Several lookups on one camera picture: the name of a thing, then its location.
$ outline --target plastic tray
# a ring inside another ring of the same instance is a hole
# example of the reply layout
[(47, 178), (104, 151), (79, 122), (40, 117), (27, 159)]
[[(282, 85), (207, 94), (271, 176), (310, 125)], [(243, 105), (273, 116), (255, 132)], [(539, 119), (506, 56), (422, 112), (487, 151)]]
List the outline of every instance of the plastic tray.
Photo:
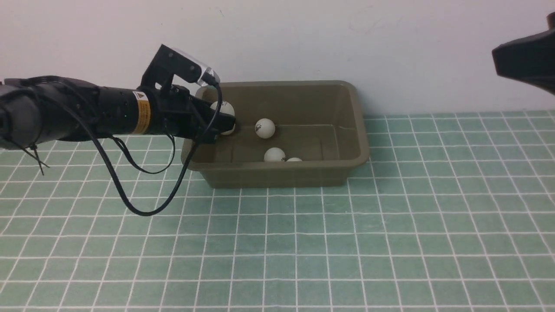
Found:
[[(222, 83), (224, 100), (235, 109), (236, 126), (215, 144), (201, 145), (189, 169), (213, 188), (324, 187), (346, 183), (370, 156), (355, 87), (344, 81)], [(196, 96), (217, 100), (215, 90)], [(269, 118), (276, 132), (261, 139), (256, 122)], [(190, 149), (185, 140), (181, 161)], [(264, 162), (271, 147), (302, 162)]]

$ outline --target yellow label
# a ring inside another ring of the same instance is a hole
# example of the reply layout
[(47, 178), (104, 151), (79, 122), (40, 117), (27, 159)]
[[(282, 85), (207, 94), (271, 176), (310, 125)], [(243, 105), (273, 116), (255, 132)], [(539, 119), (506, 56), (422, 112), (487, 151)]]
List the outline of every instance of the yellow label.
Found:
[(150, 102), (148, 97), (143, 92), (133, 91), (135, 99), (137, 99), (137, 108), (139, 116), (137, 118), (137, 126), (133, 130), (134, 134), (144, 134), (150, 124)]

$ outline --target black wire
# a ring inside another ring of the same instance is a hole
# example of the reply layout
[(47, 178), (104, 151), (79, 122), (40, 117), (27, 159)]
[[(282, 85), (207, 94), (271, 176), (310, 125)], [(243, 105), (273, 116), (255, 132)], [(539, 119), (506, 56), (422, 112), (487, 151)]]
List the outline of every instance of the black wire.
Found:
[(140, 216), (143, 216), (143, 217), (150, 217), (150, 216), (153, 216), (153, 215), (156, 215), (156, 214), (160, 213), (173, 200), (173, 198), (176, 195), (179, 187), (181, 186), (181, 182), (183, 181), (183, 178), (185, 177), (187, 167), (189, 166), (189, 163), (191, 162), (191, 159), (193, 158), (193, 154), (195, 153), (196, 149), (200, 145), (198, 142), (203, 141), (204, 137), (206, 136), (206, 134), (209, 132), (210, 128), (214, 124), (214, 121), (216, 120), (216, 117), (220, 113), (221, 104), (223, 102), (223, 97), (222, 97), (222, 94), (221, 94), (221, 88), (220, 88), (220, 85), (218, 85), (218, 84), (215, 84), (214, 87), (218, 91), (218, 106), (216, 107), (216, 111), (215, 111), (214, 115), (212, 116), (212, 119), (210, 120), (210, 123), (206, 126), (206, 128), (201, 133), (201, 135), (199, 135), (197, 138), (195, 138), (193, 140), (193, 144), (191, 145), (191, 150), (189, 151), (189, 154), (187, 155), (187, 158), (185, 159), (185, 161), (183, 163), (183, 167), (181, 169), (181, 172), (179, 173), (179, 177), (177, 179), (177, 182), (175, 183), (174, 188), (171, 190), (171, 193), (168, 196), (168, 198), (164, 201), (164, 203), (160, 207), (158, 207), (158, 208), (156, 208), (156, 209), (154, 209), (150, 212), (144, 212), (144, 211), (138, 210), (129, 201), (129, 198), (125, 194), (125, 190), (123, 189), (122, 184), (119, 181), (118, 175), (114, 170), (114, 166), (112, 165), (108, 155), (106, 154), (106, 151), (102, 147), (100, 141), (94, 135), (94, 133), (91, 130), (91, 128), (89, 127), (89, 125), (86, 122), (84, 122), (82, 120), (82, 118), (76, 112), (74, 112), (73, 110), (68, 108), (65, 104), (57, 102), (53, 99), (50, 99), (50, 100), (54, 104), (56, 104), (57, 106), (62, 108), (64, 111), (66, 111), (70, 116), (72, 116), (75, 119), (75, 121), (77, 121), (79, 123), (79, 125), (83, 128), (83, 130), (87, 133), (87, 135), (90, 137), (94, 146), (97, 148), (98, 153), (102, 157), (102, 160), (104, 161), (104, 164), (106, 164), (106, 167), (108, 168), (108, 172), (110, 173), (110, 176), (112, 177), (112, 180), (114, 182), (115, 188), (118, 191), (118, 194), (119, 194), (120, 198), (122, 199), (123, 203), (125, 204), (125, 206), (134, 214), (137, 214), (137, 215), (140, 215)]

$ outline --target white ball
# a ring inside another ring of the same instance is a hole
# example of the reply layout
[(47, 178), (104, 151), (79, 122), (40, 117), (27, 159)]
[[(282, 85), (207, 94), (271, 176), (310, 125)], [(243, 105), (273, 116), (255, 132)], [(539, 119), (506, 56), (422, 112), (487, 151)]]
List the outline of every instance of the white ball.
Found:
[(284, 162), (285, 159), (285, 152), (278, 147), (272, 147), (264, 154), (265, 162)]
[(274, 135), (274, 133), (276, 132), (276, 125), (272, 120), (262, 118), (261, 120), (256, 122), (256, 125), (254, 126), (254, 131), (256, 132), (256, 135), (258, 135), (262, 139), (268, 139), (271, 138), (272, 135)]
[[(210, 108), (212, 110), (216, 110), (217, 107), (218, 107), (218, 101), (212, 103), (212, 105), (210, 106)], [(223, 101), (221, 103), (220, 113), (235, 116), (235, 109), (233, 109), (233, 106), (231, 106), (231, 104), (229, 104), (229, 102)], [(233, 129), (231, 129), (229, 131), (226, 131), (226, 132), (222, 132), (221, 135), (229, 135), (229, 134), (233, 133), (233, 131), (235, 131), (235, 125), (233, 125)]]
[[(210, 108), (212, 110), (216, 110), (217, 107), (218, 107), (218, 101), (212, 103), (212, 105), (210, 106)], [(229, 102), (223, 101), (221, 103), (220, 113), (235, 116), (235, 109), (233, 109), (233, 106), (231, 106), (231, 104), (229, 104)]]

